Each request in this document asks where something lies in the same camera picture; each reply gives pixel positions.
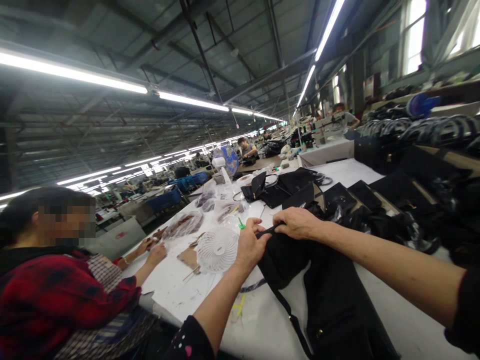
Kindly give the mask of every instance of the woman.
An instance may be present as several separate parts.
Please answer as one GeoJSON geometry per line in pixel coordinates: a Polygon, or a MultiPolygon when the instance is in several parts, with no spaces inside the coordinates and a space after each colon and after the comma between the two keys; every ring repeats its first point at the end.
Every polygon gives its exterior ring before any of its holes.
{"type": "Polygon", "coordinates": [[[0,213],[0,347],[5,359],[115,359],[134,352],[155,318],[138,307],[142,284],[165,257],[154,247],[135,276],[118,262],[66,244],[95,230],[95,200],[41,187],[0,213]]]}
{"type": "MultiPolygon", "coordinates": [[[[260,261],[270,234],[250,218],[238,239],[237,259],[193,316],[183,323],[164,359],[214,359],[240,288],[260,261]]],[[[276,233],[315,240],[362,265],[405,299],[446,327],[454,346],[480,355],[480,275],[397,243],[323,222],[289,208],[273,217],[276,233]]]]}

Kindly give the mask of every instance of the white table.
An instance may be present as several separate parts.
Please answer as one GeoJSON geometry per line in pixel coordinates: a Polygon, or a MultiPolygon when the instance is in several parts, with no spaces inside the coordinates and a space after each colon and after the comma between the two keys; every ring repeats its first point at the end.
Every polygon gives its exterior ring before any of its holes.
{"type": "Polygon", "coordinates": [[[308,149],[298,155],[300,165],[304,168],[326,164],[338,159],[351,159],[354,157],[354,142],[346,138],[327,141],[325,145],[316,144],[318,147],[308,149]]]}
{"type": "MultiPolygon", "coordinates": [[[[298,168],[298,164],[295,164],[296,159],[284,160],[283,163],[285,162],[291,164],[282,172],[290,172],[298,168]]],[[[316,166],[312,169],[333,179],[331,185],[322,188],[324,191],[337,182],[349,187],[360,179],[370,184],[382,178],[382,175],[354,159],[316,166]]],[[[193,203],[182,211],[190,210],[195,210],[193,203]]],[[[270,209],[261,201],[256,201],[252,204],[249,216],[260,217],[263,220],[262,225],[268,228],[272,226],[273,215],[279,210],[280,207],[270,209]]],[[[182,279],[191,270],[177,260],[177,255],[186,249],[198,234],[213,227],[213,219],[209,214],[212,213],[205,214],[203,225],[197,234],[179,238],[174,246],[169,246],[167,258],[155,268],[142,287],[143,293],[154,291],[154,295],[144,296],[140,304],[149,310],[152,310],[153,304],[154,313],[161,314],[164,320],[176,326],[180,326],[188,315],[195,312],[209,290],[221,277],[218,274],[201,273],[184,282],[182,279]]],[[[435,255],[448,260],[445,249],[440,249],[435,255]]],[[[124,272],[124,275],[126,277],[133,275],[146,258],[147,254],[138,258],[124,272]]],[[[474,355],[465,354],[451,346],[444,339],[443,327],[439,323],[415,308],[369,271],[359,265],[355,267],[393,345],[403,359],[475,359],[474,355]]],[[[299,318],[304,328],[307,319],[307,301],[303,285],[305,271],[306,269],[281,291],[292,306],[293,314],[299,318]]],[[[261,278],[262,274],[256,267],[247,279],[246,285],[254,284],[261,278]]],[[[245,295],[239,294],[235,305],[238,306],[242,302],[243,307],[239,316],[237,316],[238,308],[232,309],[230,313],[220,347],[223,351],[240,359],[307,359],[287,313],[268,285],[263,285],[245,295]]]]}

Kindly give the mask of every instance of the plaid shirt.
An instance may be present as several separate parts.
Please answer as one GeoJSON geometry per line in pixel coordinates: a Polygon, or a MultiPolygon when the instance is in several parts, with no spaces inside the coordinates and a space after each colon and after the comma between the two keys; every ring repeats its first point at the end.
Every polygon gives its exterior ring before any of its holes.
{"type": "Polygon", "coordinates": [[[139,301],[134,276],[109,293],[80,252],[45,255],[0,278],[0,349],[5,359],[40,359],[75,330],[99,329],[139,301]]]}

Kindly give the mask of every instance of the metal roof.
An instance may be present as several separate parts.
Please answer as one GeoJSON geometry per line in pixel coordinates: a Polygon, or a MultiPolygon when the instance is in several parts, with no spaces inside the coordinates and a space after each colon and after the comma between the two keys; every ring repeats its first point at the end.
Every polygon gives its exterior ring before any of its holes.
{"type": "MultiPolygon", "coordinates": [[[[4,0],[0,47],[288,120],[332,1],[187,3],[207,65],[178,0],[4,0]]],[[[345,0],[330,46],[345,29],[370,25],[383,6],[361,3],[345,0]]],[[[336,65],[330,60],[317,78],[336,65]]],[[[243,134],[264,121],[236,114],[237,129],[231,113],[4,65],[0,105],[18,189],[243,134]]]]}

